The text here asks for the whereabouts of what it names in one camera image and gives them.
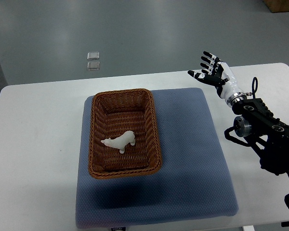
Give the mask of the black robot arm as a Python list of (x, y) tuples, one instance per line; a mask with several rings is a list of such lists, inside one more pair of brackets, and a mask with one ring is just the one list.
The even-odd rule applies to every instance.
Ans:
[(233, 104), (237, 115), (233, 126), (224, 131), (227, 140), (251, 147), (260, 158), (262, 169), (289, 177), (289, 125), (274, 118), (261, 98), (256, 98), (256, 77), (252, 80), (252, 98)]

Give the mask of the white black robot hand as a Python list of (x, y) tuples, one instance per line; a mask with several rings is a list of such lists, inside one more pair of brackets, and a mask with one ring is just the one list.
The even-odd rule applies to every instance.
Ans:
[(201, 72), (189, 70), (188, 74), (201, 83), (214, 86), (217, 94), (224, 99), (229, 107), (241, 100), (247, 99), (246, 93), (238, 86), (237, 79), (228, 66), (219, 57), (207, 51), (201, 57)]

